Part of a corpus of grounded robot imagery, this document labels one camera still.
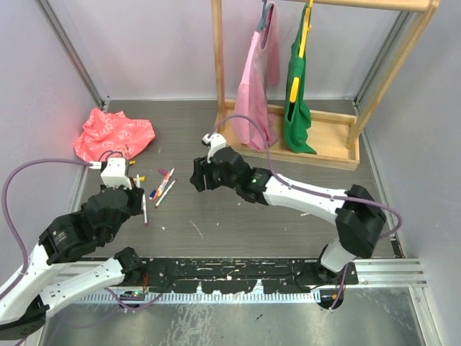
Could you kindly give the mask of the orange marker pen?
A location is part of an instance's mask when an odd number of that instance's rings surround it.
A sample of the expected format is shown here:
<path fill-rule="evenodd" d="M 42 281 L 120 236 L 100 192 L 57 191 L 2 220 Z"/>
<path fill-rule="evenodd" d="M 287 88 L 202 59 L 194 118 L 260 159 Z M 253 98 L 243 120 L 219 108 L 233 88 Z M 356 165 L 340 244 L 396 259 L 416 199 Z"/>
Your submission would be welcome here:
<path fill-rule="evenodd" d="M 175 170 L 175 168 L 173 167 L 170 171 L 168 171 L 168 174 L 164 176 L 161 184 L 159 185 L 159 187 L 157 189 L 158 194 L 157 194 L 156 198 L 159 198 L 162 195 L 163 191 L 165 190 L 166 185 L 169 182 L 170 177 L 174 173 L 174 170 Z"/>

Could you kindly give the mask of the grey clothes hanger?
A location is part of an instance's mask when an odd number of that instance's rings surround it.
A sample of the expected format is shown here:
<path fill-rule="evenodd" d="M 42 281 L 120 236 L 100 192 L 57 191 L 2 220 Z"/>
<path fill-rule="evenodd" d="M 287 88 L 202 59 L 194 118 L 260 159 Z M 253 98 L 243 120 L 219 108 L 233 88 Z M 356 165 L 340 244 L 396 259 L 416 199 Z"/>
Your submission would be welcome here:
<path fill-rule="evenodd" d="M 261 32 L 269 26 L 270 16 L 272 15 L 274 7 L 274 4 L 272 2 L 268 2 L 267 0 L 263 0 L 262 3 L 263 7 L 261 11 L 261 18 L 256 26 L 257 32 Z"/>

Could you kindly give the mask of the yellow clothes hanger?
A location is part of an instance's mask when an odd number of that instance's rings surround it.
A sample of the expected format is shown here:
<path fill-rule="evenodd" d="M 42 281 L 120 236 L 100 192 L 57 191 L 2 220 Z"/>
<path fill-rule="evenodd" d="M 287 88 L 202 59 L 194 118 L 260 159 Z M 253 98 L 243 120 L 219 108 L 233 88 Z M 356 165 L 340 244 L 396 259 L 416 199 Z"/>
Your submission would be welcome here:
<path fill-rule="evenodd" d="M 293 43 L 293 45 L 297 47 L 297 49 L 295 50 L 295 55 L 292 55 L 290 58 L 290 62 L 293 63 L 293 66 L 290 69 L 290 72 L 292 72 L 292 78 L 289 89 L 290 103 L 294 103 L 297 100 L 300 93 L 300 86 L 303 84 L 302 72 L 305 69 L 305 46 L 307 42 L 308 33 L 311 29 L 310 18 L 312 7 L 313 1 L 309 1 L 306 3 L 301 18 L 301 26 L 298 30 L 297 38 Z"/>

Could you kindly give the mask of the red patterned cloth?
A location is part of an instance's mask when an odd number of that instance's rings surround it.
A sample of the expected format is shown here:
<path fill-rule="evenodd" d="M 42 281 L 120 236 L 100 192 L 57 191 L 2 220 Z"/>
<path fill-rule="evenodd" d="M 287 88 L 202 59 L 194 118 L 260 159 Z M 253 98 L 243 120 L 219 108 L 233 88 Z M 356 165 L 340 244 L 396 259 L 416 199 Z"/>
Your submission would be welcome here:
<path fill-rule="evenodd" d="M 111 153 L 132 159 L 156 138 L 150 120 L 131 119 L 123 111 L 110 113 L 94 108 L 82 128 L 73 149 L 86 162 L 102 161 Z"/>

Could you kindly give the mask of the wooden clothes rack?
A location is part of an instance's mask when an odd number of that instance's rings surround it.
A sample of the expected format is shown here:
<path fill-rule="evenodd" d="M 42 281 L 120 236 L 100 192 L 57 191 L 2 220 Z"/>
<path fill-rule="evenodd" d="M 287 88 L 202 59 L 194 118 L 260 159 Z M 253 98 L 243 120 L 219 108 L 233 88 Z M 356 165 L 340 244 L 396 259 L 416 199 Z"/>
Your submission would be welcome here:
<path fill-rule="evenodd" d="M 225 117 L 234 111 L 236 102 L 225 98 L 224 60 L 223 60 L 223 19 L 222 4 L 212 1 L 212 24 L 215 54 L 216 92 L 218 114 L 215 120 L 216 131 L 227 139 L 227 143 L 235 150 L 245 155 L 259 156 L 262 154 L 251 150 L 237 141 L 230 123 Z M 379 9 L 399 12 L 415 12 L 416 16 L 408 29 L 406 36 L 389 62 L 388 70 L 382 76 L 375 92 L 370 97 L 361 115 L 353 116 L 336 112 L 313 110 L 313 129 L 309 132 L 307 143 L 314 146 L 317 154 L 296 154 L 283 143 L 276 143 L 270 148 L 274 159 L 299 164 L 311 164 L 334 169 L 355 170 L 360 163 L 359 137 L 370 120 L 386 91 L 397 76 L 414 45 L 425 30 L 439 1 L 310 1 L 312 4 L 330 6 L 347 6 L 364 9 Z"/>

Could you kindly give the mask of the green shirt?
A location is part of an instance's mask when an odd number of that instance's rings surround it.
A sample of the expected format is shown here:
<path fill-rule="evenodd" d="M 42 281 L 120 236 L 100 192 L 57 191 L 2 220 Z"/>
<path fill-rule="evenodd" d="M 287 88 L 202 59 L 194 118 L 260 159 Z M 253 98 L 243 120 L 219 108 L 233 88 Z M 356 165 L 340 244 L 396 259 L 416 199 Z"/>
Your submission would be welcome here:
<path fill-rule="evenodd" d="M 295 55 L 295 47 L 291 46 L 291 56 Z M 287 82 L 286 82 L 286 93 L 285 93 L 285 114 L 284 114 L 284 140 L 287 147 L 295 152 L 296 154 L 317 154 L 317 151 L 312 148 L 308 143 L 308 129 L 312 125 L 312 119 L 310 109 L 304 101 L 304 88 L 305 88 L 305 70 L 306 70 L 306 54 L 305 54 L 305 69 L 302 72 L 302 85 L 300 86 L 300 93 L 297 100 L 294 103 L 289 101 L 289 89 L 292 78 L 293 63 L 289 61 L 287 71 Z"/>

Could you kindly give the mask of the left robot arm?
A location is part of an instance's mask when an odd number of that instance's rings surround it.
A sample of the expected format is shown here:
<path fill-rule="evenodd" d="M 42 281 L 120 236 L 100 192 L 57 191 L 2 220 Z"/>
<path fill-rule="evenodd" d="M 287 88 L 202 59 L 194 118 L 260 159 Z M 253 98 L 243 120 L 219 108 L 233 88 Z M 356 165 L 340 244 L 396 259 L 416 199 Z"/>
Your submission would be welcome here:
<path fill-rule="evenodd" d="M 79 211 L 57 217 L 43 231 L 21 281 L 1 299 L 2 340 L 30 336 L 94 290 L 142 281 L 144 265 L 132 247 L 73 278 L 61 283 L 53 280 L 83 256 L 113 241 L 130 217 L 142 214 L 143 193 L 139 187 L 105 187 Z"/>

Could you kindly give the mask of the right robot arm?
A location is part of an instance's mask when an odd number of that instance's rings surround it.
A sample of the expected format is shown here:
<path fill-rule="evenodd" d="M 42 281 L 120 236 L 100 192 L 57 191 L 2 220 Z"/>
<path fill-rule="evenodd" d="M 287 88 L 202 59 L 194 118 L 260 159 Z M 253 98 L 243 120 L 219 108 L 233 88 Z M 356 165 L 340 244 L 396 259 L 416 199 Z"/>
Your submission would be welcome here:
<path fill-rule="evenodd" d="M 194 159 L 190 182 L 199 192 L 228 187 L 249 203 L 291 208 L 333 224 L 337 237 L 323 248 L 315 267 L 325 284 L 335 282 L 352 260 L 369 259 L 386 223 L 381 204 L 360 185 L 331 190 L 297 182 L 251 167 L 230 147 Z"/>

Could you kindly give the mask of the purple capped white pen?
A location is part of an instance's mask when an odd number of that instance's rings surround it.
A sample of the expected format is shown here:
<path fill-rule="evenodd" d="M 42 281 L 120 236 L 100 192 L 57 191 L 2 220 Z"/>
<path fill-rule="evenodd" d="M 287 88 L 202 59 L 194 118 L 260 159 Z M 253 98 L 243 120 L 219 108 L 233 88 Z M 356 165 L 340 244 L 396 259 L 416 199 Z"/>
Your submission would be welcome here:
<path fill-rule="evenodd" d="M 146 205 L 146 194 L 144 193 L 142 196 L 142 211 L 143 211 L 143 224 L 144 226 L 148 226 L 148 213 L 147 213 L 147 205 Z"/>

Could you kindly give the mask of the pink shirt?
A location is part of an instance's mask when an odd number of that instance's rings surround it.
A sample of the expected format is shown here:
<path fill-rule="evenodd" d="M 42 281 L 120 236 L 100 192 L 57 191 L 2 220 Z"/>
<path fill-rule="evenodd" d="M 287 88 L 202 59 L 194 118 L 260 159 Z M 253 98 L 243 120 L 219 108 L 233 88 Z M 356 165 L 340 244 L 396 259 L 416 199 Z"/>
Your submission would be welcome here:
<path fill-rule="evenodd" d="M 258 152 L 278 141 L 267 104 L 267 87 L 280 82 L 279 25 L 273 4 L 269 26 L 251 38 L 234 108 L 238 117 L 230 121 L 237 141 Z"/>

